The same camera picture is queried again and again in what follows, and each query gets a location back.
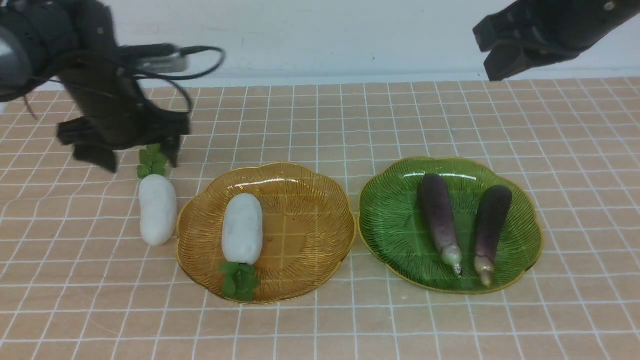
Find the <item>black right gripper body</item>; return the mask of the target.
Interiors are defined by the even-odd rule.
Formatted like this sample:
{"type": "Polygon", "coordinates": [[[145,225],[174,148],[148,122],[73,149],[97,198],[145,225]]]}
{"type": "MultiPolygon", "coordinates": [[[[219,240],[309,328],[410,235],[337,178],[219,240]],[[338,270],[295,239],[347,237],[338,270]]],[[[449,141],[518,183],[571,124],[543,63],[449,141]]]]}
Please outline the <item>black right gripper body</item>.
{"type": "Polygon", "coordinates": [[[574,59],[639,14],[637,0],[516,0],[524,11],[522,44],[550,44],[548,54],[574,59]]]}

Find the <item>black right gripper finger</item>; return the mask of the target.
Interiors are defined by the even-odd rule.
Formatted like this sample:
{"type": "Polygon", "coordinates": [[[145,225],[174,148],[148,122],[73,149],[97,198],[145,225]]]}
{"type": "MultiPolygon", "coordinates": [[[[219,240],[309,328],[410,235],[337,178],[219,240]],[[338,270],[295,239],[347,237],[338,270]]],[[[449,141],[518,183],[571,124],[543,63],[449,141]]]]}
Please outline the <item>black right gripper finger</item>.
{"type": "Polygon", "coordinates": [[[525,22],[525,11],[501,11],[485,16],[472,30],[478,49],[488,53],[498,47],[523,48],[521,28],[525,22]]]}
{"type": "Polygon", "coordinates": [[[488,52],[484,70],[490,82],[500,82],[535,68],[548,65],[549,43],[494,44],[483,43],[488,52]]]}

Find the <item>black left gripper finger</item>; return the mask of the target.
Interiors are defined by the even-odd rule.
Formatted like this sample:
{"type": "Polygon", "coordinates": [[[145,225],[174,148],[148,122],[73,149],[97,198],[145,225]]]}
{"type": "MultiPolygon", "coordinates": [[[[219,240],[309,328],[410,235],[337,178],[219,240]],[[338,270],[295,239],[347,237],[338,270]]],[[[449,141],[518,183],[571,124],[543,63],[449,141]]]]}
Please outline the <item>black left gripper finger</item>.
{"type": "Polygon", "coordinates": [[[112,174],[118,171],[118,157],[114,150],[94,145],[75,144],[73,146],[73,158],[80,162],[98,166],[112,174]]]}
{"type": "Polygon", "coordinates": [[[170,167],[177,168],[179,166],[179,152],[181,150],[182,136],[162,136],[159,139],[158,144],[160,146],[160,153],[166,157],[170,167]]]}

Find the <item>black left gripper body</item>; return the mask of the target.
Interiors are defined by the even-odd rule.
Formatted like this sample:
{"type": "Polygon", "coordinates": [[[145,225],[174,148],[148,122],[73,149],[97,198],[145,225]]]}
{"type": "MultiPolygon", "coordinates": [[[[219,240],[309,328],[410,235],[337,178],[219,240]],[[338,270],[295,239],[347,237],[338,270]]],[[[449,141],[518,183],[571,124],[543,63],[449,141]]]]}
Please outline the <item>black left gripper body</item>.
{"type": "Polygon", "coordinates": [[[79,65],[62,71],[58,78],[82,113],[58,125],[56,136],[63,145],[128,150],[191,132],[187,112],[158,107],[122,69],[79,65]]]}

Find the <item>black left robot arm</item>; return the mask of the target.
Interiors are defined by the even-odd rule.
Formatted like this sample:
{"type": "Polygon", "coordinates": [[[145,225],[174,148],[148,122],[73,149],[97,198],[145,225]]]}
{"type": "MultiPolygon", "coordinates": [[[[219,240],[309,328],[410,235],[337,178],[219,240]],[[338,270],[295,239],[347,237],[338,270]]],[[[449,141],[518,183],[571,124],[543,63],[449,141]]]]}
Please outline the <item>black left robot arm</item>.
{"type": "Polygon", "coordinates": [[[81,116],[59,123],[55,136],[77,161],[116,173],[117,151],[157,144],[178,166],[189,114],[158,107],[139,85],[186,69],[176,45],[119,45],[110,7],[98,0],[9,0],[0,27],[1,101],[57,78],[81,116]]]}

